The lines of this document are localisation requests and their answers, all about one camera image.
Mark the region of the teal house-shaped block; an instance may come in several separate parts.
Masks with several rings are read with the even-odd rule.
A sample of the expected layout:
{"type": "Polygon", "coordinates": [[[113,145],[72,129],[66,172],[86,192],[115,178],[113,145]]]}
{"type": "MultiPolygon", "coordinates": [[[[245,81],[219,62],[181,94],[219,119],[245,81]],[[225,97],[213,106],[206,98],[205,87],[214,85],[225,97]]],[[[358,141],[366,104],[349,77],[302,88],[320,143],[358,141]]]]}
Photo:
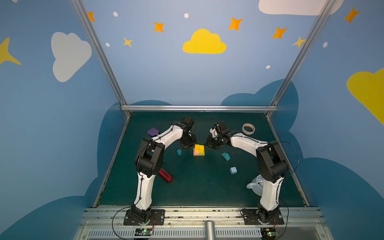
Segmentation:
{"type": "Polygon", "coordinates": [[[222,153],[222,157],[226,160],[229,161],[231,159],[230,155],[228,153],[222,153]]]}

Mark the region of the light blue cube block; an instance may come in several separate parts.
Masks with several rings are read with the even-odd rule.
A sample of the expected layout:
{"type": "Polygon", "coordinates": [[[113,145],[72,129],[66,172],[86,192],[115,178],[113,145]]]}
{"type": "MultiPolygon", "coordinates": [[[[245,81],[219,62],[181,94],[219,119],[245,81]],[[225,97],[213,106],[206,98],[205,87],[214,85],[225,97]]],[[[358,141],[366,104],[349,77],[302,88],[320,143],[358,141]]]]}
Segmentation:
{"type": "Polygon", "coordinates": [[[230,172],[231,172],[231,174],[237,173],[237,168],[236,167],[231,167],[230,168],[230,172]]]}

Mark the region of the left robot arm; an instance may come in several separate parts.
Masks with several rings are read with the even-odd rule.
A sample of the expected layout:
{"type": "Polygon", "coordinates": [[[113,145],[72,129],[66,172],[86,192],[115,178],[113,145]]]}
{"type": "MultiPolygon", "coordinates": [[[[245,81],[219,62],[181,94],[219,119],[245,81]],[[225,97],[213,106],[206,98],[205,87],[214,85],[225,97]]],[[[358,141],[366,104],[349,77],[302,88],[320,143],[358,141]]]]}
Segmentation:
{"type": "Polygon", "coordinates": [[[135,159],[137,195],[130,210],[130,214],[139,223],[144,224],[150,220],[154,181],[162,168],[165,150],[177,141],[182,148],[193,147],[197,143],[196,135],[191,132],[194,123],[192,118],[185,117],[180,122],[173,122],[163,133],[142,140],[135,159]]]}

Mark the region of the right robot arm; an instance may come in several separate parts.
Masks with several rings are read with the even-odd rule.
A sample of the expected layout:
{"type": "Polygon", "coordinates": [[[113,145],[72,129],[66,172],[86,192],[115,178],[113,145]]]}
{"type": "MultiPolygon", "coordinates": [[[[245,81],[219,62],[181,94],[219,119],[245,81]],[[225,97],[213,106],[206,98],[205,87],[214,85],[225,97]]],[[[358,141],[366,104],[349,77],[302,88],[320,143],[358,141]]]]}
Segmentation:
{"type": "Polygon", "coordinates": [[[278,141],[264,142],[232,131],[222,133],[210,129],[205,146],[218,150],[231,146],[252,154],[257,158],[259,174],[263,178],[263,193],[259,203],[259,213],[270,218],[279,211],[279,196],[289,164],[278,141]]]}

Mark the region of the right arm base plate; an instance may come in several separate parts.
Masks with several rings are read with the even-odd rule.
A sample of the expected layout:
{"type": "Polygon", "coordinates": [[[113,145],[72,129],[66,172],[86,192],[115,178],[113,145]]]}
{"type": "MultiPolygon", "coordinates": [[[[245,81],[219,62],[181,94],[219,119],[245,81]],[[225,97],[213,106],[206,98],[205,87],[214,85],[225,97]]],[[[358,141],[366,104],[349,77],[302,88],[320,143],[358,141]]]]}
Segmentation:
{"type": "Polygon", "coordinates": [[[241,209],[245,225],[283,225],[284,219],[279,209],[265,211],[263,209],[241,209]]]}

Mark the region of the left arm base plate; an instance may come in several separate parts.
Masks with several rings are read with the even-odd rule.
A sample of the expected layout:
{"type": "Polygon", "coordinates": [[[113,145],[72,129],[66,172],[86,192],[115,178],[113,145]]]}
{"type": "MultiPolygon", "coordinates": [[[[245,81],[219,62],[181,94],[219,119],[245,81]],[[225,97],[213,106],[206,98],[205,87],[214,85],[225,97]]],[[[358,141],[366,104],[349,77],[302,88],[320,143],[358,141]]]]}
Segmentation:
{"type": "Polygon", "coordinates": [[[124,226],[162,226],[165,220],[165,210],[136,211],[128,210],[123,222],[124,226]]]}

